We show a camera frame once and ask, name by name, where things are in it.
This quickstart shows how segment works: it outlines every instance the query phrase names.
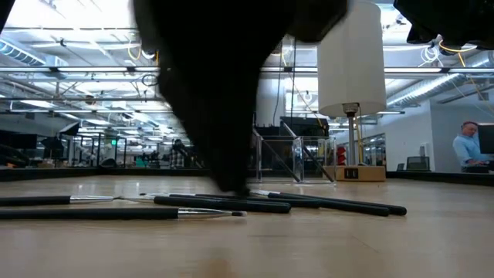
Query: chair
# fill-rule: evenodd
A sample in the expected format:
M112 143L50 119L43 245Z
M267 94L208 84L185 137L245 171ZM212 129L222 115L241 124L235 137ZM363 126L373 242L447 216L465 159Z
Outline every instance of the chair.
M408 157L407 171L430 171L429 157Z

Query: blue shirt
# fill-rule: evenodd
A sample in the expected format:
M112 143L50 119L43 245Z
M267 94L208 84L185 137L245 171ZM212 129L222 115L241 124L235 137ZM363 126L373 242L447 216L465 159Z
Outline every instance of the blue shirt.
M479 138L458 135L453 141L453 148L456 156L462 167L469 166L467 161L473 159L475 161L490 161L492 158L487 154L480 153Z

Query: table surface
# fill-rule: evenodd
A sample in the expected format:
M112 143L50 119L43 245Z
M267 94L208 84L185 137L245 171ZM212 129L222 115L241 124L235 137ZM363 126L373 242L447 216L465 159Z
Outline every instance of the table surface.
M0 222L10 277L493 277L494 187L425 181L253 188L403 205L179 221ZM2 196L215 192L206 178L94 176L0 183ZM144 207L114 201L81 207Z

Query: computer monitor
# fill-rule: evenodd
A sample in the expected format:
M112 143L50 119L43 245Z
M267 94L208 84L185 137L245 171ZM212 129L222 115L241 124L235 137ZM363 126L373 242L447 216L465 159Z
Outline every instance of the computer monitor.
M479 124L480 152L494 154L494 123Z

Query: person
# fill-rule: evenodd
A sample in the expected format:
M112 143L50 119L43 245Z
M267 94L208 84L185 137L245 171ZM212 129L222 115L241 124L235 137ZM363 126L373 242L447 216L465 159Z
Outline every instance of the person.
M494 168L492 157L480 152L477 127L477 123L466 121L462 125L462 132L453 141L453 148L463 172L469 172L474 166L489 166L491 170Z
M176 168L183 168L185 164L185 159L183 155L183 150L182 148L184 145L182 144L182 140L177 139L175 140L173 147L171 147L170 150L170 168L171 169L176 169Z

